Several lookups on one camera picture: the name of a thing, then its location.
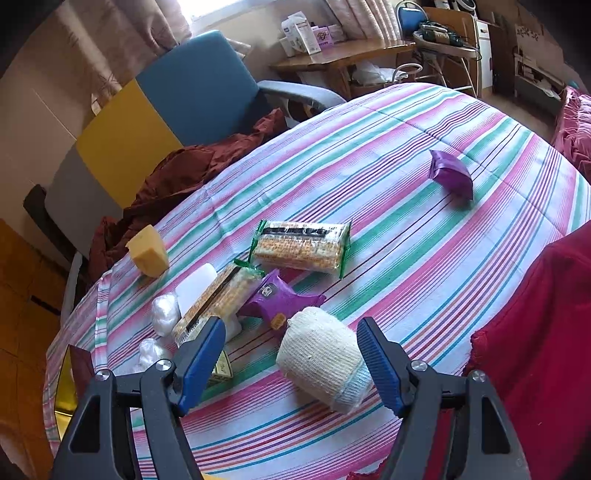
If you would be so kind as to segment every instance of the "wooden floor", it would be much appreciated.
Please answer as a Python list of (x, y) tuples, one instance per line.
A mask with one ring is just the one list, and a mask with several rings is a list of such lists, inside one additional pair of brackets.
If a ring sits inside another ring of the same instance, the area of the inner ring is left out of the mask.
[(46, 480), (53, 464), (43, 380), (60, 328), (51, 310), (61, 307), (65, 285), (63, 273), (0, 220), (0, 447), (31, 480)]
[(554, 118), (549, 113), (513, 97), (493, 94), (482, 100), (525, 125), (548, 143), (552, 140)]

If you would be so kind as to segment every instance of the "curtain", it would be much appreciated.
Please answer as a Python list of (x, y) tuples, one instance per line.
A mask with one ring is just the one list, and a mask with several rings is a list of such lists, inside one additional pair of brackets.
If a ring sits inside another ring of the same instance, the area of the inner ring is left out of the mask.
[[(92, 93), (95, 113), (150, 63), (191, 38), (177, 0), (66, 0), (55, 15), (76, 50), (74, 70)], [(230, 43), (240, 58), (251, 49)]]
[(349, 38), (400, 40), (402, 34), (389, 0), (326, 0)]

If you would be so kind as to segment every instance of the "brown cloth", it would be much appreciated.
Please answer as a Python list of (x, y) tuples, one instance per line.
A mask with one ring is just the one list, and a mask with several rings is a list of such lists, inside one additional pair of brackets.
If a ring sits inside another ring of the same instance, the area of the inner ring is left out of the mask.
[(123, 258), (125, 245), (146, 225), (156, 225), (185, 198), (213, 180), (226, 167), (256, 147), (287, 130), (280, 108), (261, 118), (250, 135), (234, 134), (211, 145), (193, 145), (170, 153), (156, 166), (115, 222), (103, 217), (90, 246), (88, 275), (91, 284)]

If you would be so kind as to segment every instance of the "window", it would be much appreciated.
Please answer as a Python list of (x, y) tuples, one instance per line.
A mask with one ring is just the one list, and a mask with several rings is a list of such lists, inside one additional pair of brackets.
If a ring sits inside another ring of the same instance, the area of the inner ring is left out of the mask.
[(240, 15), (245, 11), (270, 4), (275, 0), (178, 0), (191, 32), (197, 35), (211, 25)]
[(178, 0), (184, 17), (189, 23), (197, 21), (201, 17), (220, 10), (228, 5), (238, 3), (240, 0)]

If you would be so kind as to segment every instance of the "blue chair backrest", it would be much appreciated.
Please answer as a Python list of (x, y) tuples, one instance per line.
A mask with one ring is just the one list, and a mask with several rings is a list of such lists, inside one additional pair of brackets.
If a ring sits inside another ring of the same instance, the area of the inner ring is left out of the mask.
[(251, 133), (271, 111), (265, 96), (219, 31), (175, 47), (136, 80), (183, 145)]
[(400, 30), (405, 37), (412, 37), (413, 32), (418, 30), (419, 24), (428, 20), (425, 10), (419, 4), (407, 0), (402, 0), (396, 6), (396, 15)]

